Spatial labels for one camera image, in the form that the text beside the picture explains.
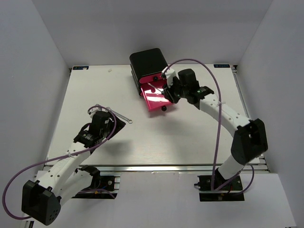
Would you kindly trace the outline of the large green handle screwdriver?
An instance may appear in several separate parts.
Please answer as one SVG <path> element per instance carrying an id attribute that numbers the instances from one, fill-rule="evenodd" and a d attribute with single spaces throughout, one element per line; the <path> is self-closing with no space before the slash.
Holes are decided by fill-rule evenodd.
<path id="1" fill-rule="evenodd" d="M 159 88 L 157 88 L 157 87 L 155 87 L 154 85 L 152 85 L 151 83 L 147 83 L 149 86 L 151 86 L 152 88 L 154 88 L 155 90 L 158 90 L 159 92 L 161 92 L 161 94 L 162 95 L 164 95 L 165 94 L 165 92 L 164 92 L 164 90 L 161 90 L 161 89 L 159 89 Z"/>

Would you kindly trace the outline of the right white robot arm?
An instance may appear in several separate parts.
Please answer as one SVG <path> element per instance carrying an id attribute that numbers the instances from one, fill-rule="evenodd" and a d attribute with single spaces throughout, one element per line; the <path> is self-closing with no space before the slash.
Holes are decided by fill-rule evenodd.
<path id="1" fill-rule="evenodd" d="M 260 119 L 251 120 L 220 102 L 219 95 L 207 86 L 200 86 L 192 69 L 179 72 L 171 68 L 162 70 L 166 79 L 163 94 L 171 103 L 178 103 L 181 98 L 187 100 L 200 111 L 218 121 L 233 137 L 231 155 L 215 171 L 215 185 L 226 189 L 232 183 L 232 177 L 249 162 L 268 150 L 265 124 Z"/>

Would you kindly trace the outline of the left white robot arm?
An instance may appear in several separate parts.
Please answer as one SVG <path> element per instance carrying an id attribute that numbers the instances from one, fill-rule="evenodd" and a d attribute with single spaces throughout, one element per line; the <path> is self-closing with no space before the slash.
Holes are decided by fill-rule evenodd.
<path id="1" fill-rule="evenodd" d="M 115 136 L 125 122 L 110 112 L 97 111 L 73 139 L 67 157 L 59 159 L 36 181 L 27 181 L 22 189 L 21 210 L 48 226 L 59 215 L 61 207 L 82 190 L 100 185 L 100 171 L 90 165 L 80 167 L 96 146 Z"/>

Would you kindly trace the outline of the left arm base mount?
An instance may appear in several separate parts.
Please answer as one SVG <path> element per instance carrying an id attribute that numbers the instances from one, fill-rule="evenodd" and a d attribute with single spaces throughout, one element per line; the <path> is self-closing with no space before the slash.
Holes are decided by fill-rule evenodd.
<path id="1" fill-rule="evenodd" d="M 97 171 L 96 167 L 84 166 L 76 168 L 74 174 L 85 171 L 92 177 L 91 184 L 79 191 L 73 199 L 112 199 L 117 197 L 120 188 L 120 174 L 109 174 Z"/>

